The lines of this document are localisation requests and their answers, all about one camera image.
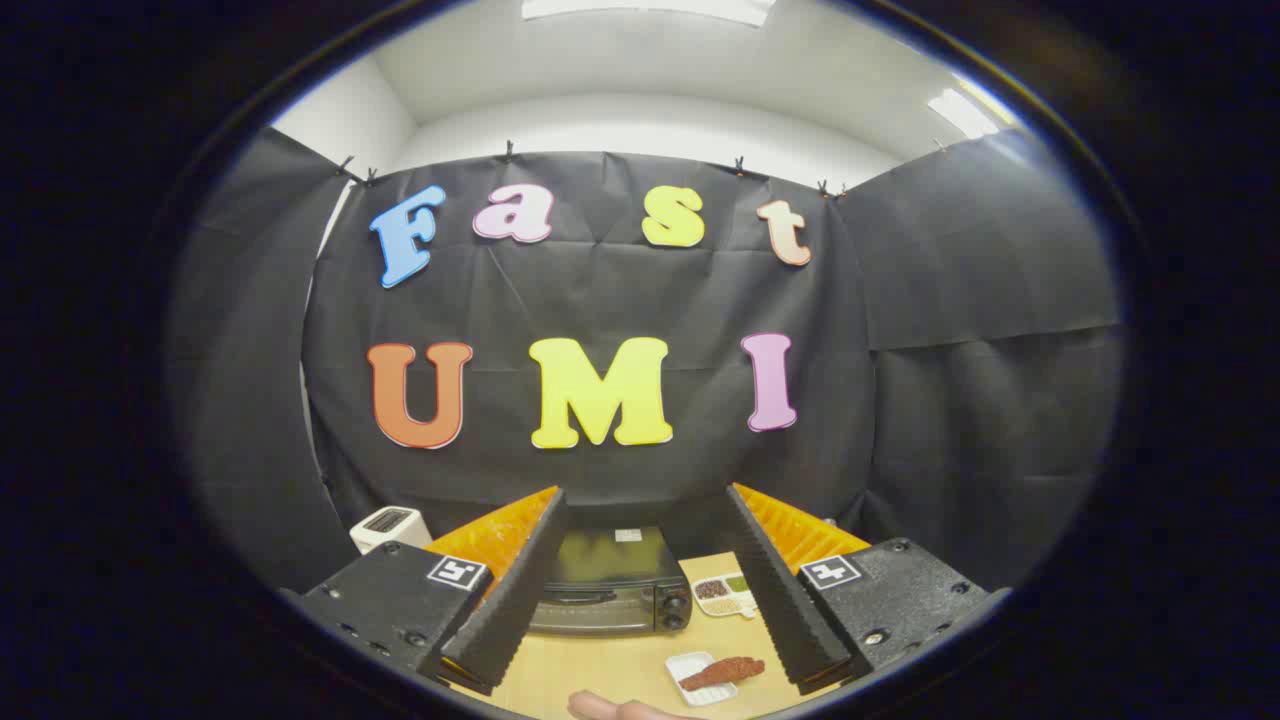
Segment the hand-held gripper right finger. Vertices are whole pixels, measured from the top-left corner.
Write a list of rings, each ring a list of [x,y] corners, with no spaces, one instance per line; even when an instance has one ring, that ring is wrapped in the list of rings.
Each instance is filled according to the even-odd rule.
[[[803,694],[909,662],[1009,596],[913,539],[872,544],[746,486],[731,484],[724,506],[739,566]]]

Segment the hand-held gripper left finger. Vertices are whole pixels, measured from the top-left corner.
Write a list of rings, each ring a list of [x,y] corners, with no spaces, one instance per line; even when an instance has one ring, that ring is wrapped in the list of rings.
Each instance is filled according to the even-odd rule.
[[[385,667],[490,694],[529,630],[567,521],[564,492],[550,486],[426,546],[385,538],[285,598]]]

